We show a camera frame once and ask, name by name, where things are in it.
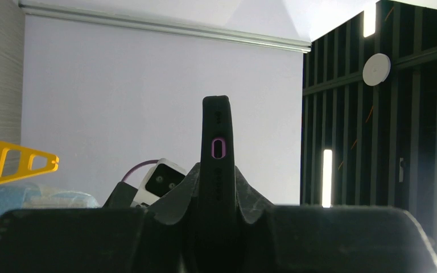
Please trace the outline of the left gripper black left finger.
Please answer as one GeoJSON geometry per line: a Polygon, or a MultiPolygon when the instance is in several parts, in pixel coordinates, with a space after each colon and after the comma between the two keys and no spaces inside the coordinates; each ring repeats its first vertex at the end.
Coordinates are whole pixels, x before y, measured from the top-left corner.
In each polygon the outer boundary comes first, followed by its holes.
{"type": "Polygon", "coordinates": [[[0,216],[0,272],[184,272],[182,229],[156,205],[0,216]]]}

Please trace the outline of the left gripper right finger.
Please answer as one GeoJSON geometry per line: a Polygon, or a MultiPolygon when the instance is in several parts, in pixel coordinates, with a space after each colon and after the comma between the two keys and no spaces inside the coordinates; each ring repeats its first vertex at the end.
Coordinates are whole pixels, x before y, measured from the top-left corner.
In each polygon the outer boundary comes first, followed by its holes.
{"type": "Polygon", "coordinates": [[[437,255],[407,211],[275,205],[236,172],[244,249],[239,272],[437,272],[437,255]]]}

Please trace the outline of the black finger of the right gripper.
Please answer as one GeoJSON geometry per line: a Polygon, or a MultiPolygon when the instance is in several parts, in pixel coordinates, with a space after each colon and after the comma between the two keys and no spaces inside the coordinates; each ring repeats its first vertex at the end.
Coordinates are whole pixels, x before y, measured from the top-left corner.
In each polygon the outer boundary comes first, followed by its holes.
{"type": "Polygon", "coordinates": [[[133,200],[138,192],[134,186],[120,181],[117,183],[108,199],[103,204],[103,208],[131,208],[133,200]]]}

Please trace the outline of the phone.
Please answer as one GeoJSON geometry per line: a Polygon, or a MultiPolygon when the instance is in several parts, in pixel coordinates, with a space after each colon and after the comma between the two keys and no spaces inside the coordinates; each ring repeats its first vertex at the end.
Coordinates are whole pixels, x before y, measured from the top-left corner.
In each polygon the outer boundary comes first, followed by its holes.
{"type": "Polygon", "coordinates": [[[201,157],[191,207],[191,265],[195,272],[237,267],[240,224],[229,98],[203,99],[201,157]]]}

